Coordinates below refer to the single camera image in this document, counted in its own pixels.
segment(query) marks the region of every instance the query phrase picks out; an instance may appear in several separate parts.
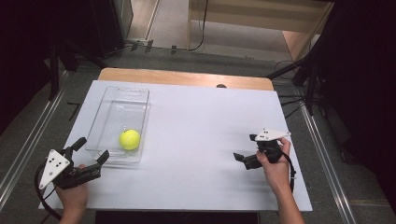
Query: human hand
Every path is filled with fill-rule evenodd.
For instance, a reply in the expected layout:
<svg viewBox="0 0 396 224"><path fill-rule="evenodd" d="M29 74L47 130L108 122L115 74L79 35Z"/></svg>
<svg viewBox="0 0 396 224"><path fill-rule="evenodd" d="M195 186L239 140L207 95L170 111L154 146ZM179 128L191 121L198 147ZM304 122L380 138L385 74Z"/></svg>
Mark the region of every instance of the human hand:
<svg viewBox="0 0 396 224"><path fill-rule="evenodd" d="M289 155L290 141L286 138L278 139L282 144L280 148ZM256 152L257 159L264 168L265 178L268 181L272 191L277 196L285 190L290 190L289 182L289 163L284 156L282 156L277 163L270 163L264 153L259 150Z"/></svg>
<svg viewBox="0 0 396 224"><path fill-rule="evenodd" d="M87 184L79 185L72 189L56 188L56 193L64 205L64 213L60 223L79 223L85 213L88 202Z"/></svg>

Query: yellow ball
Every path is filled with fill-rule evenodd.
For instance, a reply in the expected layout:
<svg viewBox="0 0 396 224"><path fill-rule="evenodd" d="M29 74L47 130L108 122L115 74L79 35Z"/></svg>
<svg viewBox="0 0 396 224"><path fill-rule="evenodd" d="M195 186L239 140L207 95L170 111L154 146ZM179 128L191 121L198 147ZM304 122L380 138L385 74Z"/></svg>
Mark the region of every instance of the yellow ball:
<svg viewBox="0 0 396 224"><path fill-rule="evenodd" d="M130 129L120 134L120 145L125 150L134 150L139 146L140 134L139 132Z"/></svg>

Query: white tabletop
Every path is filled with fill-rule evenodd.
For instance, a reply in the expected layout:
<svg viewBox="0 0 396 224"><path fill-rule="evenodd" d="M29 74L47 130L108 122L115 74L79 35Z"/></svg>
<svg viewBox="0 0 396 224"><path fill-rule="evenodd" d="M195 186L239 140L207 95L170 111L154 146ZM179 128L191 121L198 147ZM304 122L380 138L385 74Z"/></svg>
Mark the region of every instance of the white tabletop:
<svg viewBox="0 0 396 224"><path fill-rule="evenodd" d="M106 87L149 89L142 159L130 168L102 168L89 182L88 208L160 211L277 210L262 168L246 170L233 153L255 154L251 133L287 131L275 91L232 90L131 82L94 81L65 144L88 137ZM294 148L294 197L301 211L312 206ZM95 163L82 147L75 165ZM56 194L47 199L62 208Z"/></svg>

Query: transparent container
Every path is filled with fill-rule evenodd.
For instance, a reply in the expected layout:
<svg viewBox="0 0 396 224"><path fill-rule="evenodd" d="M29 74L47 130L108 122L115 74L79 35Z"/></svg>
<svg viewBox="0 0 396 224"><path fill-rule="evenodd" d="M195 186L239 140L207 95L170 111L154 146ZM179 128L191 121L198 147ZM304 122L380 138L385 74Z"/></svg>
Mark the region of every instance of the transparent container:
<svg viewBox="0 0 396 224"><path fill-rule="evenodd" d="M149 90L106 88L85 144L86 150L95 160L108 150L110 157L105 165L139 162L148 107ZM120 145L120 135L130 129L139 132L140 142L136 149L125 150Z"/></svg>

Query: white bracket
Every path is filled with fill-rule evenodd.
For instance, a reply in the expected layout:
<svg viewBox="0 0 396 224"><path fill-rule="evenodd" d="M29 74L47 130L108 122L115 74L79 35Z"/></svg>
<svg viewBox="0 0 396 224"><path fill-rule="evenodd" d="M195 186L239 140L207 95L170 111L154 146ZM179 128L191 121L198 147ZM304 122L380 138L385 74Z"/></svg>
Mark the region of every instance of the white bracket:
<svg viewBox="0 0 396 224"><path fill-rule="evenodd" d="M47 158L46 167L41 177L40 189L44 189L56 176L58 176L68 165L70 161L62 156L59 152L52 149Z"/></svg>
<svg viewBox="0 0 396 224"><path fill-rule="evenodd" d="M257 134L257 136L254 138L255 141L272 141L279 139L281 137L286 137L286 136L291 136L290 132L283 132L283 131L278 131L278 130L272 130L272 129L262 129L262 131Z"/></svg>

